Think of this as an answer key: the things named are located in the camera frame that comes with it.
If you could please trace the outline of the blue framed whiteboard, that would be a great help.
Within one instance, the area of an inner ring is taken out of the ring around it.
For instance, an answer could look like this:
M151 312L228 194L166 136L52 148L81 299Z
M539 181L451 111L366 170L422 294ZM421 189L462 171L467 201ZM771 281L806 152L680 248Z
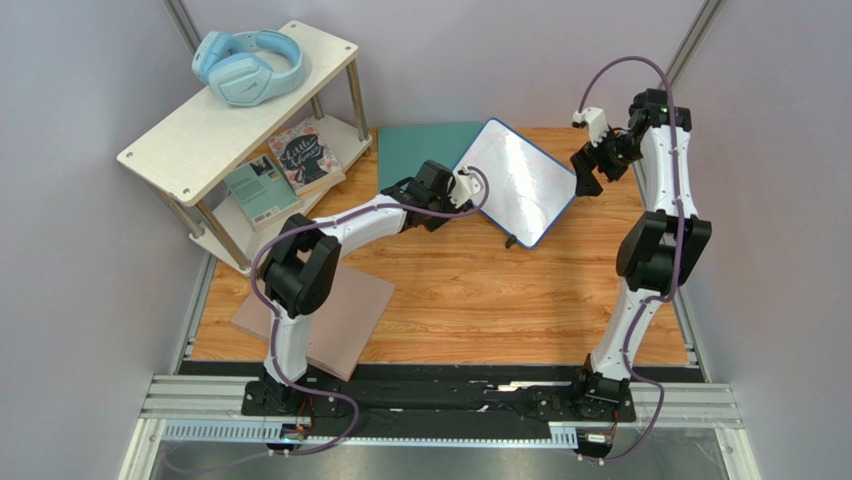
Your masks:
M472 198L516 244L532 249L576 199L574 171L497 118L456 165L480 170L489 190Z

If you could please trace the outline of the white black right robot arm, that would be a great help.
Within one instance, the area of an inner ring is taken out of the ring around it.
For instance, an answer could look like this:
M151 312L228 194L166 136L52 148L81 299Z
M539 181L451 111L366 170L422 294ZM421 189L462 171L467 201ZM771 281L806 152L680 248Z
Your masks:
M625 406L630 369L653 316L689 278L712 235L711 223L699 218L691 198L690 110L672 106L665 91L648 89L634 97L629 114L625 130L612 128L600 108L573 115L574 125L589 135L571 158L577 196L600 195L597 173L615 181L634 162L643 163L649 190L645 212L617 253L615 310L571 397L572 410L590 419L608 418Z

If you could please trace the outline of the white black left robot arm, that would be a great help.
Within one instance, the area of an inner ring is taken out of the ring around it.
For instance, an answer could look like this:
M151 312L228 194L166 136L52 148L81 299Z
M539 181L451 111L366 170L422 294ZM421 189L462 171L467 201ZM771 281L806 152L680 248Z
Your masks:
M372 200L316 220L291 216L252 263L251 288L270 312L263 373L247 384L241 411L295 413L314 389L299 384L307 371L314 314L331 294L342 257L375 240L422 227L433 232L447 221L477 213L490 185L473 166L453 170L427 161L413 177L383 189Z

